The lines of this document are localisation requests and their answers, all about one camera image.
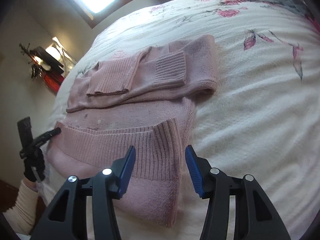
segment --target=beige sleeve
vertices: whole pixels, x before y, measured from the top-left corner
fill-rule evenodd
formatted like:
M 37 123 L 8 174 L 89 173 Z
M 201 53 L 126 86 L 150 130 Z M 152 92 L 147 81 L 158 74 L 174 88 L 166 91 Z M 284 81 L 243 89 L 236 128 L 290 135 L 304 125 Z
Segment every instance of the beige sleeve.
M 18 197 L 13 208 L 3 213 L 12 229 L 19 234 L 28 235 L 36 219 L 38 193 L 21 182 Z

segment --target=ribbed cuff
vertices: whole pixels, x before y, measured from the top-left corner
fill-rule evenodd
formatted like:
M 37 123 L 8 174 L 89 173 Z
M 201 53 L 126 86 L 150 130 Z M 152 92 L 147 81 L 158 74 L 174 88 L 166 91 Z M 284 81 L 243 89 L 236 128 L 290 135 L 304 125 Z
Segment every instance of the ribbed cuff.
M 186 84 L 186 57 L 183 51 L 156 60 L 154 88 L 179 87 Z
M 172 180 L 180 177 L 182 146 L 175 119 L 155 126 L 95 131 L 57 122 L 61 135 L 52 139 L 50 159 L 57 148 L 94 167 L 110 167 L 124 157 L 130 145 L 136 148 L 133 177 Z
M 139 62 L 145 53 L 146 50 L 130 57 L 99 62 L 99 70 L 90 79 L 87 95 L 127 93 L 131 89 Z

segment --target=red object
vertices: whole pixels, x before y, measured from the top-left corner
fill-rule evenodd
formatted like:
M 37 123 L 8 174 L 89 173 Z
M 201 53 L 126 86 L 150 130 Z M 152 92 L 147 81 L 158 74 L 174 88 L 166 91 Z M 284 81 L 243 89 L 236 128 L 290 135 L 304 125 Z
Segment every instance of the red object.
M 59 91 L 60 85 L 62 84 L 64 77 L 57 73 L 48 71 L 46 73 L 43 73 L 43 80 L 47 87 L 56 94 Z

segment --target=white bedspread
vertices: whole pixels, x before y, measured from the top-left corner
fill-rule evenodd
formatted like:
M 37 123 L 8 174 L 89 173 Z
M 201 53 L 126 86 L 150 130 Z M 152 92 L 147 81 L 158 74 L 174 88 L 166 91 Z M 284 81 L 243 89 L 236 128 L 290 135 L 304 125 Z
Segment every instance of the white bedspread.
M 101 33 L 63 82 L 48 129 L 64 119 L 74 78 L 97 61 L 206 33 L 215 37 L 220 84 L 198 98 L 190 143 L 226 174 L 252 174 L 299 239 L 320 209 L 320 35 L 302 16 L 245 0 L 175 0 L 134 12 Z M 47 202 L 65 180 L 48 172 Z M 208 201 L 183 178 L 176 225 L 116 210 L 122 239 L 199 239 Z

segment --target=metal screw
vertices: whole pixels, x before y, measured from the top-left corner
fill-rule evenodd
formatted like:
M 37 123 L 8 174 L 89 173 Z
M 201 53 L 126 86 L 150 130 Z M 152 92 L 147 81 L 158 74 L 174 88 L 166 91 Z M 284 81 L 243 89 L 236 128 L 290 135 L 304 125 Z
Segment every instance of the metal screw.
M 77 180 L 77 177 L 76 177 L 76 176 L 70 176 L 70 177 L 68 178 L 68 180 L 69 180 L 70 182 L 75 182 L 75 181 Z
M 219 174 L 219 169 L 217 169 L 217 168 L 211 168 L 211 170 L 210 170 L 210 173 L 212 173 L 212 174 Z
M 104 169 L 103 171 L 102 171 L 102 173 L 104 174 L 104 175 L 110 175 L 111 173 L 112 173 L 112 169 Z
M 248 175 L 245 176 L 245 179 L 246 179 L 247 181 L 253 181 L 253 180 L 254 180 L 254 177 L 253 177 L 252 175 L 248 174 Z

